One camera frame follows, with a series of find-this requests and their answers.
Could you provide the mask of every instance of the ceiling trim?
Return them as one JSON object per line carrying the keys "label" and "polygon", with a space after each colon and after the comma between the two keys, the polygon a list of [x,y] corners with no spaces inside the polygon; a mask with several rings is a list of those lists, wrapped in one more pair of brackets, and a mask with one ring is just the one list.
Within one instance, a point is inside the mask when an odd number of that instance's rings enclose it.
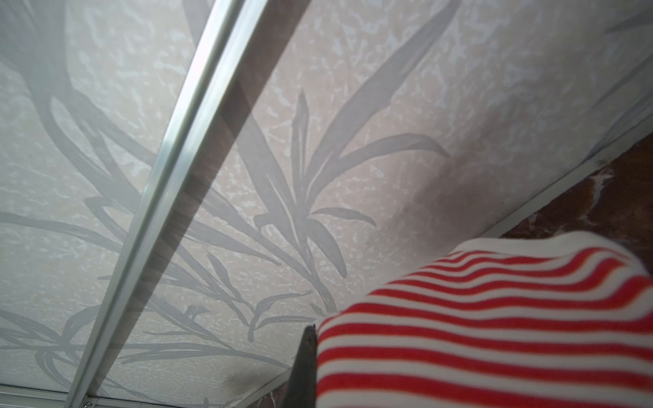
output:
{"label": "ceiling trim", "polygon": [[[17,386],[0,385],[0,407],[12,408],[61,408],[66,400],[66,392],[34,390]],[[86,408],[170,408],[135,401],[115,400],[112,398],[88,398],[84,400]]]}
{"label": "ceiling trim", "polygon": [[646,136],[653,133],[653,115],[648,116],[634,127],[619,136],[614,142],[599,150],[595,155],[589,157],[583,163],[576,166],[570,172],[550,184],[540,193],[529,199],[524,205],[517,208],[507,217],[496,223],[492,228],[482,233],[480,238],[498,238],[506,232],[515,228],[525,218],[541,210],[548,203],[560,196],[562,193],[580,183],[587,176],[596,170],[609,164],[621,156],[633,145]]}

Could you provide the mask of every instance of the leaf pattern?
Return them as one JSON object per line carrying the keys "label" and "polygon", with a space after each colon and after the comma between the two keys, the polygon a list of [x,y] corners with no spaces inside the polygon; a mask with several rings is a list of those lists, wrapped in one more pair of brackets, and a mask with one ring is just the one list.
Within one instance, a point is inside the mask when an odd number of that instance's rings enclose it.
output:
{"label": "leaf pattern", "polygon": [[[145,331],[145,334],[152,337],[149,343],[114,345],[113,347],[122,349],[119,358],[122,364],[237,356],[284,369],[289,368],[288,365],[268,356],[237,350],[201,325],[200,322],[204,319],[198,316],[213,313],[213,307],[204,306],[204,302],[223,304],[247,328],[248,340],[254,341],[256,331],[270,324],[308,324],[315,321],[315,317],[311,316],[274,315],[271,312],[276,302],[301,298],[312,291],[275,294],[256,303],[251,302],[243,295],[246,292],[238,289],[219,257],[208,250],[205,254],[206,260],[196,257],[188,251],[182,236],[207,247],[263,259],[275,265],[284,264],[315,289],[324,309],[312,302],[308,303],[317,316],[324,317],[337,311],[333,296],[315,268],[313,249],[309,241],[319,248],[343,278],[347,277],[347,265],[337,240],[322,222],[311,215],[321,214],[363,221],[373,227],[376,227],[376,222],[370,216],[354,209],[326,207],[314,210],[313,205],[330,182],[367,160],[397,151],[416,149],[430,150],[448,157],[447,152],[435,140],[416,134],[398,134],[372,142],[346,155],[343,155],[343,152],[361,127],[376,112],[390,104],[397,89],[451,23],[459,4],[457,0],[449,1],[363,83],[336,114],[310,157],[307,152],[308,140],[311,137],[310,104],[304,92],[299,93],[289,141],[291,181],[285,177],[266,141],[265,133],[252,117],[240,84],[236,82],[233,85],[221,116],[227,127],[238,135],[236,145],[240,158],[266,212],[256,215],[250,222],[210,184],[196,176],[189,176],[182,193],[184,199],[199,203],[201,208],[226,222],[236,233],[223,232],[180,212],[171,215],[166,231],[161,236],[161,247],[175,248],[176,254],[183,260],[183,265],[169,262],[167,257],[160,253],[152,254],[141,286],[135,294],[136,299],[147,302],[144,311],[156,313],[166,322],[167,327],[157,331]],[[183,0],[183,9],[196,43],[202,32],[207,7],[204,0]],[[0,3],[0,35],[4,40],[0,43],[0,56],[25,80],[41,125],[56,148],[97,191],[93,196],[84,199],[84,205],[113,238],[70,223],[40,220],[6,212],[0,212],[0,222],[66,234],[118,253],[127,232],[107,209],[113,208],[133,214],[138,208],[141,195],[114,158],[107,139],[147,166],[154,163],[155,154],[121,130],[91,99],[73,86],[66,66],[64,27],[63,0]],[[52,101],[70,115],[96,158],[88,157],[62,129],[53,113]],[[263,230],[267,225],[278,230],[295,252],[290,253],[269,239]],[[249,242],[255,242],[257,247],[243,243],[243,237]],[[192,291],[195,295],[193,304],[184,305],[180,309],[163,296],[153,293],[153,283]],[[15,326],[0,328],[0,338],[7,342],[7,345],[0,346],[0,350],[33,351],[36,364],[47,376],[61,386],[69,386],[70,379],[60,370],[60,365],[76,367],[79,363],[80,353],[85,345],[75,343],[74,340],[81,329],[93,324],[99,307],[100,305],[90,306],[74,313],[65,323],[61,334],[34,320],[0,310],[0,318]],[[174,340],[176,336],[187,338],[188,341],[162,342],[166,339]],[[110,377],[105,379],[99,395],[107,395],[107,390],[110,389],[128,392],[141,400],[163,403],[142,392],[127,388]],[[229,403],[231,401],[209,403],[208,399],[204,398],[201,403],[188,406],[222,407]]]}
{"label": "leaf pattern", "polygon": [[364,221],[373,227],[376,227],[376,223],[371,217],[368,217],[367,215],[359,211],[350,210],[349,208],[324,207],[324,208],[320,208],[319,210],[315,210],[311,213],[311,215],[315,215],[315,214],[327,214],[342,219],[357,219],[359,221]]}
{"label": "leaf pattern", "polygon": [[632,30],[634,28],[643,27],[651,23],[653,23],[653,7],[649,7],[646,10],[643,10],[632,16],[631,18],[628,18],[619,24],[608,28],[605,33],[610,34],[618,33],[619,31]]}

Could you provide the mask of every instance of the red stripe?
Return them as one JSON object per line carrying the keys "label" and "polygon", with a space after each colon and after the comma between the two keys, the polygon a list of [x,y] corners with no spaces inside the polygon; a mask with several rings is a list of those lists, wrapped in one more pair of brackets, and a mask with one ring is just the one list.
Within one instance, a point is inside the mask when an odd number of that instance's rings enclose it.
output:
{"label": "red stripe", "polygon": [[570,355],[602,355],[615,354],[630,356],[653,362],[653,345],[647,349],[621,343],[540,343],[531,341],[495,340],[478,337],[463,336],[462,334],[450,333],[444,330],[414,326],[391,326],[387,324],[372,323],[345,323],[339,324],[325,330],[319,337],[322,344],[327,339],[338,336],[402,336],[402,337],[423,337],[448,341],[480,349],[511,351],[514,353],[537,353],[537,354],[570,354]]}
{"label": "red stripe", "polygon": [[338,317],[338,316],[340,316],[340,315],[335,315],[335,316],[327,317],[326,319],[324,319],[324,320],[322,321],[322,323],[320,324],[319,329],[317,330],[318,333],[319,333],[320,330],[322,330],[322,327],[324,327],[324,325],[325,325],[326,323],[332,321],[333,319],[335,319],[335,318]]}
{"label": "red stripe", "polygon": [[491,281],[469,288],[452,288],[438,285],[436,283],[417,281],[414,279],[398,279],[396,281],[390,282],[389,284],[409,285],[432,290],[436,293],[449,293],[461,296],[479,294],[494,289],[555,290],[559,292],[577,292],[588,290],[597,286],[597,284],[601,283],[616,267],[621,267],[622,265],[623,264],[621,264],[620,261],[614,258],[605,259],[596,266],[594,272],[586,276],[582,281],[569,284],[547,283],[545,280],[542,280],[541,282]]}
{"label": "red stripe", "polygon": [[575,257],[573,257],[567,264],[559,266],[557,268],[545,269],[545,270],[536,270],[536,271],[510,270],[510,269],[491,266],[487,268],[480,268],[478,270],[473,271],[470,274],[463,275],[463,276],[449,276],[449,275],[437,274],[434,272],[415,272],[414,274],[409,274],[406,276],[407,277],[425,276],[440,281],[459,282],[459,283],[473,281],[478,277],[485,276],[485,275],[492,275],[492,274],[504,274],[504,275],[528,276],[528,277],[563,277],[563,276],[571,275],[573,272],[576,272],[579,268],[581,268],[584,265],[585,261],[595,253],[597,252],[582,251],[578,253]]}
{"label": "red stripe", "polygon": [[337,392],[339,390],[395,390],[460,403],[476,403],[479,405],[501,407],[598,408],[613,406],[485,390],[405,375],[334,374],[322,378],[317,383],[318,398],[327,392]]}
{"label": "red stripe", "polygon": [[323,351],[317,358],[317,366],[335,360],[401,360],[447,366],[470,372],[517,377],[552,382],[574,382],[615,385],[640,390],[653,390],[653,379],[628,371],[607,369],[547,369],[501,364],[465,358],[439,351],[399,347],[338,347]]}
{"label": "red stripe", "polygon": [[[587,248],[583,249],[582,251],[579,251],[577,253],[597,253],[600,251],[605,251],[603,248]],[[422,269],[429,269],[429,270],[434,270],[434,271],[441,271],[441,272],[463,272],[465,269],[468,269],[471,266],[474,266],[476,264],[480,264],[482,262],[490,262],[493,264],[499,264],[499,265],[536,265],[536,264],[542,264],[544,262],[548,262],[552,259],[555,258],[533,258],[533,257],[522,257],[522,256],[511,256],[511,255],[505,255],[505,258],[494,258],[494,257],[479,257],[479,258],[474,258],[470,260],[469,262],[459,265],[459,266],[440,266],[439,261],[435,261],[429,265],[426,265]]]}
{"label": "red stripe", "polygon": [[417,317],[431,321],[447,322],[474,328],[533,329],[557,332],[595,332],[602,330],[622,330],[632,333],[653,332],[653,312],[649,311],[641,319],[634,321],[554,321],[526,317],[501,317],[495,319],[472,320],[442,313],[389,306],[372,303],[359,303],[347,309],[351,313],[370,313],[397,317]]}
{"label": "red stripe", "polygon": [[[450,253],[449,255],[447,255],[447,256],[444,257],[444,258],[440,258],[440,259],[438,259],[438,260],[434,260],[434,261],[431,262],[430,264],[424,266],[424,268],[427,268],[427,267],[429,267],[429,266],[431,266],[431,265],[433,265],[433,264],[439,264],[439,263],[443,263],[443,264],[455,264],[455,263],[458,263],[458,262],[460,262],[461,260],[466,259],[466,258],[469,258],[469,257],[471,257],[471,256],[473,256],[473,255],[483,255],[483,254],[491,254],[491,253],[494,253],[494,252],[490,252],[490,251],[470,251],[470,252],[458,251],[458,252],[456,252],[456,253]],[[459,255],[458,255],[456,258],[453,258],[453,259],[450,258],[451,256],[453,256],[453,255],[455,255],[455,254],[459,254]]]}
{"label": "red stripe", "polygon": [[528,307],[539,309],[591,309],[591,310],[609,310],[621,309],[632,303],[640,293],[648,289],[648,279],[643,276],[635,276],[628,279],[623,285],[617,288],[605,298],[597,300],[564,300],[564,299],[539,299],[525,296],[504,296],[478,302],[456,302],[445,300],[425,294],[407,292],[399,289],[379,289],[371,294],[385,296],[394,299],[409,300],[411,302],[420,302],[422,304],[448,307],[457,310],[478,311],[496,309],[498,307]]}

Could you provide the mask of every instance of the red and white striped fabric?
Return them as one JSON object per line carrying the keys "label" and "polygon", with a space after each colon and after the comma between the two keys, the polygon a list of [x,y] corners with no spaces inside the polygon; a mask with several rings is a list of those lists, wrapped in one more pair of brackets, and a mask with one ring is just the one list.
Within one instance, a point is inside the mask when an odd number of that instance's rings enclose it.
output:
{"label": "red and white striped fabric", "polygon": [[318,331],[317,408],[653,407],[653,284],[586,232],[478,239]]}

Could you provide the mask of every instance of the metal strip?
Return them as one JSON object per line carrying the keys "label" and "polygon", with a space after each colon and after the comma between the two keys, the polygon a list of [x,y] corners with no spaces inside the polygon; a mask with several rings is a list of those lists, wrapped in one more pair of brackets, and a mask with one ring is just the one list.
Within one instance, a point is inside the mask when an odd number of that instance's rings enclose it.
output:
{"label": "metal strip", "polygon": [[585,162],[576,166],[572,171],[550,184],[547,188],[533,196],[521,207],[497,222],[493,227],[489,228],[479,237],[498,238],[515,228],[520,222],[522,222],[522,220],[544,208],[544,206],[552,202],[562,193],[580,183],[585,179],[585,177],[591,175],[596,170],[599,170],[627,152],[627,150],[633,147],[635,143],[651,133],[653,133],[653,116],[649,116],[636,124],[634,127],[619,136],[614,142],[610,143],[608,146],[598,151],[594,156],[590,157]]}
{"label": "metal strip", "polygon": [[65,399],[65,392],[0,385],[0,407],[61,408],[61,404]]}
{"label": "metal strip", "polygon": [[[16,386],[0,385],[0,407],[15,408],[61,408],[66,400],[65,392],[33,390]],[[93,408],[174,408],[168,405],[114,400],[111,398],[87,398]]]}
{"label": "metal strip", "polygon": [[89,392],[267,0],[244,2],[212,72],[239,4],[237,0],[216,1],[211,10],[64,408],[79,408]]}

